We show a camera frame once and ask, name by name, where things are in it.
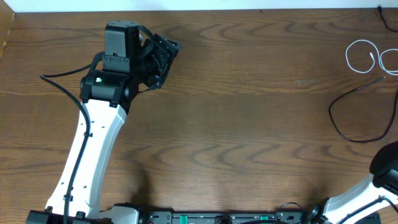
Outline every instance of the white backdrop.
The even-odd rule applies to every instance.
[[[5,0],[14,12],[398,7],[398,0]]]

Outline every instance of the wooden board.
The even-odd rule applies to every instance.
[[[2,51],[6,46],[7,37],[9,35],[13,19],[14,12],[3,0],[0,0],[0,59]]]
[[[391,26],[398,26],[391,9]],[[78,109],[42,73],[91,62],[104,49],[107,21],[132,20],[180,40],[164,88],[131,105],[106,171],[101,208],[117,202],[175,210],[304,207],[365,178],[373,155],[397,140],[394,123],[378,142],[343,140],[328,116],[340,94],[385,75],[351,71],[345,49],[369,39],[380,50],[398,35],[375,9],[17,14],[0,65],[0,217],[23,223],[41,210],[62,173]],[[349,53],[371,64],[367,45]],[[386,55],[391,69],[393,53]],[[79,94],[85,73],[58,78]],[[382,133],[395,77],[338,102],[338,125],[352,138]],[[391,208],[383,223],[395,223]]]

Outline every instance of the white cable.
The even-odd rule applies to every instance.
[[[357,43],[357,42],[367,42],[367,43],[371,44],[371,45],[376,49],[376,52],[377,52],[377,59],[379,60],[379,66],[380,66],[380,68],[383,69],[385,72],[387,72],[387,73],[390,74],[390,75],[398,75],[398,70],[395,70],[395,71],[387,70],[387,69],[385,68],[385,66],[383,65],[383,61],[382,61],[382,56],[383,56],[384,53],[389,52],[389,51],[398,51],[398,49],[388,49],[388,50],[383,51],[381,54],[379,54],[379,49],[377,49],[377,47],[374,45],[374,43],[372,43],[372,42],[370,42],[370,41],[368,41],[368,40],[355,40],[352,44],[350,44],[350,45],[347,47],[347,49],[346,49],[346,60],[347,60],[347,64],[348,64],[348,66],[349,66],[350,69],[352,69],[352,70],[354,70],[355,72],[358,72],[358,73],[368,73],[368,72],[370,72],[370,71],[373,69],[374,64],[376,63],[376,61],[375,61],[375,59],[374,59],[374,57],[373,57],[372,52],[370,52],[370,56],[371,56],[371,58],[372,58],[372,60],[373,60],[373,64],[372,64],[372,67],[371,67],[368,71],[365,71],[365,72],[359,71],[359,70],[353,68],[353,67],[351,66],[351,64],[349,64],[348,56],[347,56],[348,49],[349,49],[353,44],[355,44],[355,43]]]

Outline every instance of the robotic arm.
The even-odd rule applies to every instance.
[[[140,31],[147,36],[143,44]],[[113,21],[107,24],[105,52],[94,57],[90,71],[80,83],[81,105],[89,117],[90,132],[86,133],[86,119],[80,112],[75,139],[61,179],[45,211],[30,211],[26,223],[65,223],[63,216],[67,215],[67,222],[74,224],[351,224],[398,203],[398,142],[395,142],[384,146],[376,154],[366,179],[339,196],[324,199],[310,213],[304,210],[228,214],[144,213],[127,204],[115,205],[100,212],[106,166],[131,101],[139,93],[138,86],[144,83],[148,86],[147,90],[161,88],[180,49],[180,44],[153,35],[135,22]],[[101,60],[103,69],[95,70]],[[71,182],[72,191],[66,194],[80,147],[87,135],[84,153]],[[64,214],[65,207],[68,207],[67,214]]]

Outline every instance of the wooden table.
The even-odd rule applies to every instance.
[[[398,26],[398,11],[386,11]],[[175,210],[304,207],[341,194],[367,176],[373,155],[398,138],[350,143],[328,106],[340,94],[385,75],[351,71],[345,50],[368,39],[394,48],[398,34],[375,9],[16,14],[0,63],[0,217],[24,223],[42,210],[62,173],[78,109],[43,82],[91,62],[104,49],[107,21],[132,20],[180,40],[164,88],[132,103],[109,161],[101,209],[117,202]],[[369,45],[349,55],[358,69]],[[385,64],[396,64],[386,55]],[[76,96],[85,73],[58,78]],[[351,138],[383,132],[395,77],[339,101],[333,114]],[[384,223],[395,223],[391,208]]]

